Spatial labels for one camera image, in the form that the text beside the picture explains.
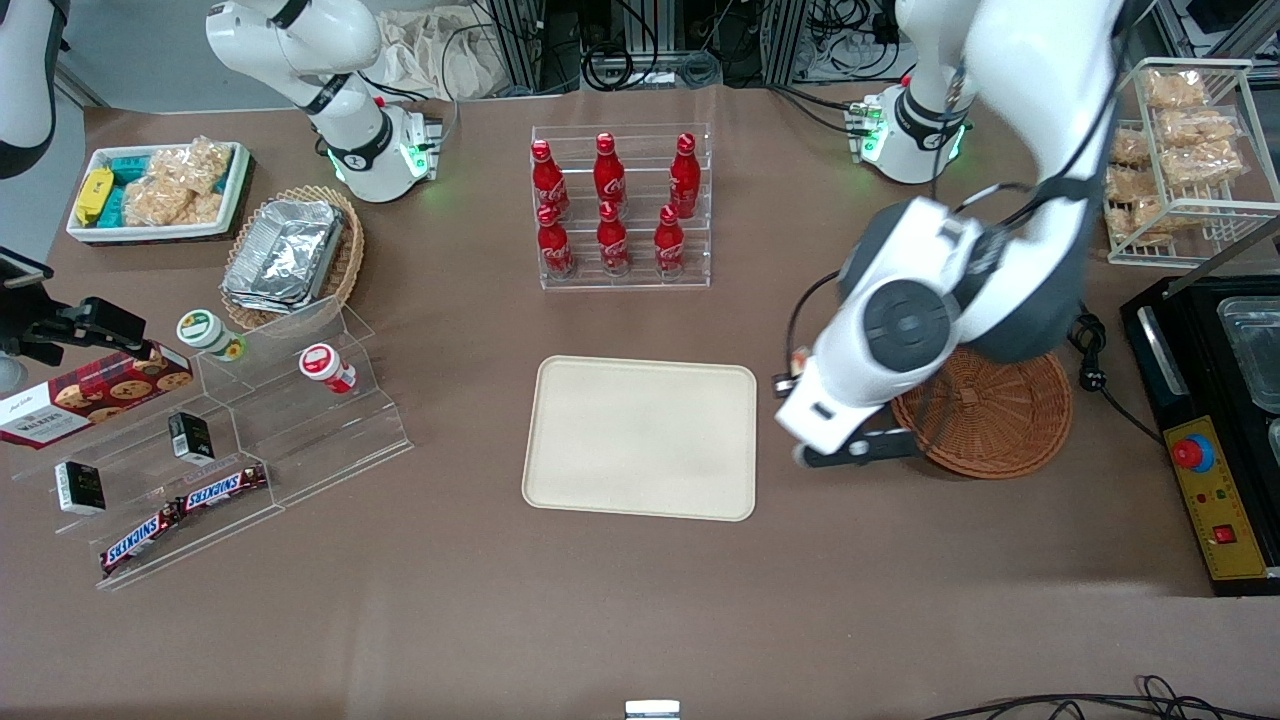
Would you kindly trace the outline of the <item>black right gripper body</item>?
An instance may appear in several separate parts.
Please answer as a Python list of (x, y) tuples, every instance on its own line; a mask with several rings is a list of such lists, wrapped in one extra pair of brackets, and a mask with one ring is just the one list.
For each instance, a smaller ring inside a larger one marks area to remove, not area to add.
[(67, 325), (60, 311), (68, 304), (56, 301), (45, 290), (4, 290), (1, 292), (1, 345), (14, 355), (15, 340), (64, 340)]

